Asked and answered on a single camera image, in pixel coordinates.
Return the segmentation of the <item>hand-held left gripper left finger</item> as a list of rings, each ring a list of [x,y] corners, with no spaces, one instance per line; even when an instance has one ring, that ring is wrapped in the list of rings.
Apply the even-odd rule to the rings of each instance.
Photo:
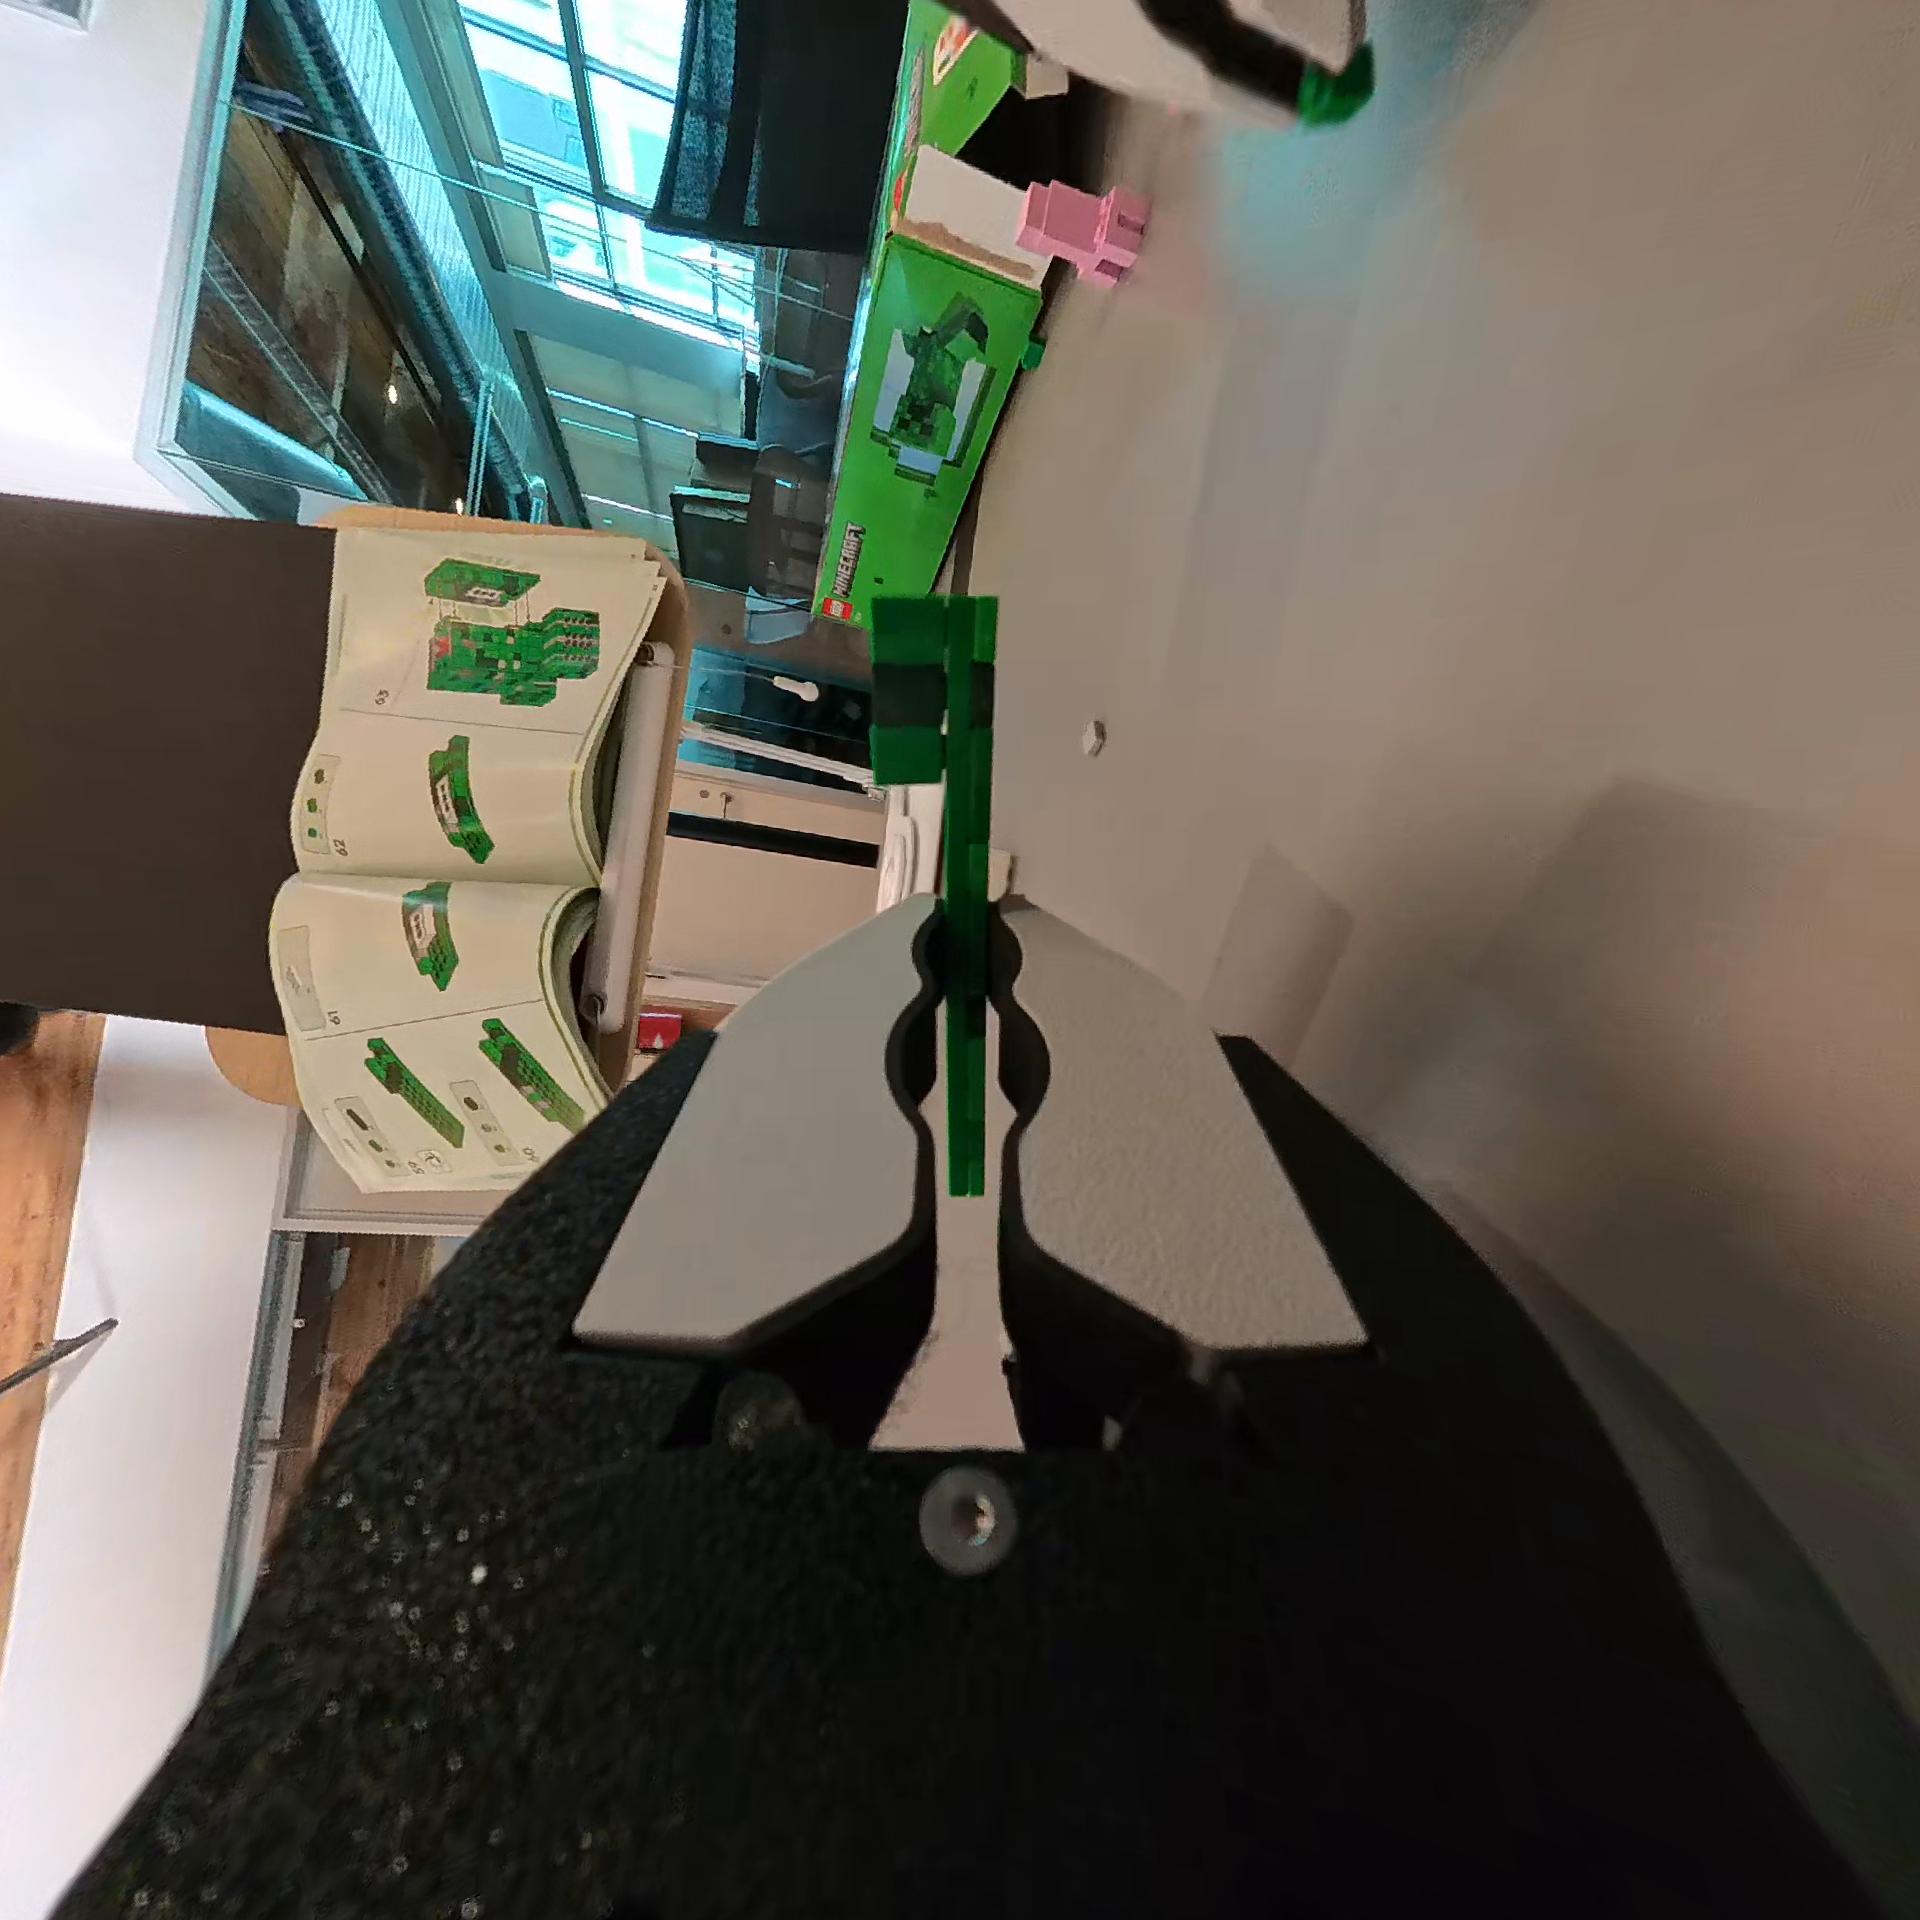
[[[739,1358],[933,1274],[939,901],[804,953],[716,1036],[573,1316],[610,1354]]]

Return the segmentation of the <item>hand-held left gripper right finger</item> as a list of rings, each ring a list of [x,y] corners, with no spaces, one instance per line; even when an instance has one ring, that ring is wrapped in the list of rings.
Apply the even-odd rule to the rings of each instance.
[[[1000,905],[1005,1226],[1190,1358],[1359,1354],[1363,1326],[1198,1009]]]

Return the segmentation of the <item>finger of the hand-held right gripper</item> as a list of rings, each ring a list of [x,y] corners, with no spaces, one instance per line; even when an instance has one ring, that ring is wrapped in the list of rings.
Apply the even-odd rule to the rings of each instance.
[[[963,3],[959,15],[1124,102],[1299,122],[1299,64],[1210,64],[1210,3]]]
[[[1210,3],[1210,64],[1355,64],[1369,3]]]

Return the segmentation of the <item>green brick plate assembly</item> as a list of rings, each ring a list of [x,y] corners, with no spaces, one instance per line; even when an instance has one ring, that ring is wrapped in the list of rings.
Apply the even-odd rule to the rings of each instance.
[[[883,789],[939,783],[947,1012],[947,1191],[987,1191],[987,909],[996,813],[990,595],[871,603],[871,772]]]

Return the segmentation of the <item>green toy set box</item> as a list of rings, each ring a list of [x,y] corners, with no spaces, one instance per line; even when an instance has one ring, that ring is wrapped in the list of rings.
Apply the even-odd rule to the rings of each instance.
[[[818,618],[856,628],[936,587],[1040,318],[1040,290],[895,234],[871,269],[813,593]]]
[[[1022,81],[1022,53],[945,3],[908,3],[877,217],[895,228],[921,146],[963,157]]]

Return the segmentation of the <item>pink brick pig figure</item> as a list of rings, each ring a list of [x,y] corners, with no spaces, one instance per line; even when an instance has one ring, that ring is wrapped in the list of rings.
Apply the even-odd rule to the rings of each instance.
[[[1148,241],[1149,195],[1124,184],[1096,195],[1066,180],[1033,180],[1022,191],[1016,252],[1066,260],[1079,278],[1118,286]]]

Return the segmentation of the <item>white cardboard box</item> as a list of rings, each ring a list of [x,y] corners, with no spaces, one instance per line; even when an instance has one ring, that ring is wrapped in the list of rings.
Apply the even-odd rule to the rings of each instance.
[[[921,143],[895,178],[888,228],[1022,290],[1040,290],[1050,254],[1019,246],[1022,189]]]

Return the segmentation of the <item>black fabric panel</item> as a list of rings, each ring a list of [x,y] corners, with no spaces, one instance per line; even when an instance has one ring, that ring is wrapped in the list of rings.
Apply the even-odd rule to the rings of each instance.
[[[651,234],[865,254],[908,3],[686,3]]]

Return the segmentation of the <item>large glass window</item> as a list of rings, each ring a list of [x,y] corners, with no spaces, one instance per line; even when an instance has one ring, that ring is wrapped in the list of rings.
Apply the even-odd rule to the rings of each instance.
[[[693,3],[197,3],[150,462],[192,506],[679,552],[765,269],[652,226]]]

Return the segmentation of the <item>dark brown panel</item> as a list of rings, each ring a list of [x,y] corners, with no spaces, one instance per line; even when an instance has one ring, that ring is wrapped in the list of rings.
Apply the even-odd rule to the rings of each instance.
[[[275,1036],[333,531],[4,499],[4,1001]]]

